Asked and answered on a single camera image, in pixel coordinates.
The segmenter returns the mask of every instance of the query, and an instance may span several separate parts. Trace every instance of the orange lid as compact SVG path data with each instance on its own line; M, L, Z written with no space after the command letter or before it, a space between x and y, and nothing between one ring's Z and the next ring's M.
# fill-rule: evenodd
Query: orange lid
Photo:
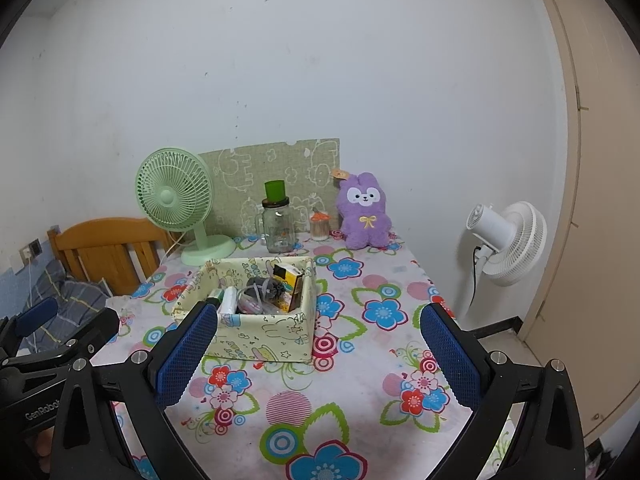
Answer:
M320 211L313 213L313 215L311 216L311 221L313 222L319 222L321 220L330 220L330 219L331 217L327 213L322 213Z

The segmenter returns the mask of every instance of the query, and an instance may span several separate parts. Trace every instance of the green desk fan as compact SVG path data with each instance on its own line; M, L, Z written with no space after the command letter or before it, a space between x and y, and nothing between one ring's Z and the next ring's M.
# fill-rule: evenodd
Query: green desk fan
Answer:
M136 175L136 198L144 214L159 228L193 229L195 241L182 251L182 262L202 266L226 258L235 242L225 235L207 236L204 221L213 203L209 168L199 156L178 148L162 148L149 155Z

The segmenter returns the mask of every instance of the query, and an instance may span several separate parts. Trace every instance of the door frame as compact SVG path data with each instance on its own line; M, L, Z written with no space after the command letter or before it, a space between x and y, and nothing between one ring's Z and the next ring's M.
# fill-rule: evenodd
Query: door frame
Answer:
M560 11L556 5L556 0L543 1L556 36L556 43L558 44L558 50L560 53L562 74L564 76L564 87L566 91L568 136L566 177L564 181L564 195L562 197L556 236L554 237L551 252L549 254L542 279L538 285L538 290L529 307L529 311L524 319L522 328L518 332L518 338L522 341L525 341L527 335L529 335L533 328L533 324L545 303L545 299L556 276L556 272L558 271L562 252L564 251L569 235L569 229L571 227L578 177L580 173L580 92L577 85L574 59L566 29L564 28L564 23L562 21L562 16L560 15ZM638 399L640 399L640 383L631 390L615 410L613 410L599 425L584 436L585 446L594 442L599 436L605 433L605 431L611 428L614 423L617 422L618 419L638 401Z

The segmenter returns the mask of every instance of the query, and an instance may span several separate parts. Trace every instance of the wooden chair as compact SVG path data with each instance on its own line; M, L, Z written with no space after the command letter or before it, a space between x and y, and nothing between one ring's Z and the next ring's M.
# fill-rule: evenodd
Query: wooden chair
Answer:
M154 243L160 242L165 251L172 245L169 234L146 218L100 218L47 235L54 256L67 272L84 282L104 278L118 296L131 294L140 285L127 244L136 251L147 278L159 265Z

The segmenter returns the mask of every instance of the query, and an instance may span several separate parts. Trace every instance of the cable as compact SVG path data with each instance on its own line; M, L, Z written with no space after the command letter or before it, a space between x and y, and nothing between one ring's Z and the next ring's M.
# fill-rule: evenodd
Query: cable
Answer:
M189 245L189 243L190 243L190 242L187 242L187 243L185 243L185 244L181 244L181 243L179 243L179 242L180 242L180 240L182 240L182 238L184 237L184 235L185 235L186 233L187 233L187 231L183 232L183 233L182 233L182 236L181 236L180 238L178 238L177 240L175 240L175 239L174 239L174 235L172 234L172 232L171 232L171 231L167 231L167 234L169 235L169 238L171 238L171 241L172 241L172 242L174 242L175 244L180 245L180 247L187 246L187 245Z
M183 232L180 238L178 238L177 240L174 240L174 237L172 237L171 233L169 233L169 237L171 238L171 240L174 240L174 244L171 247L169 247L167 252L164 253L164 256L162 257L162 260L160 260L160 264L158 265L158 267L162 265L162 263L166 260L167 256L171 253L171 250L180 243L180 240L184 238L185 234L187 234L187 231Z
M476 297L476 253L481 249L482 247L476 246L476 248L474 249L473 254L471 255L471 259L473 260L474 263L474 294L471 297L471 301L469 301L469 308L471 308L471 304L474 302L474 298Z

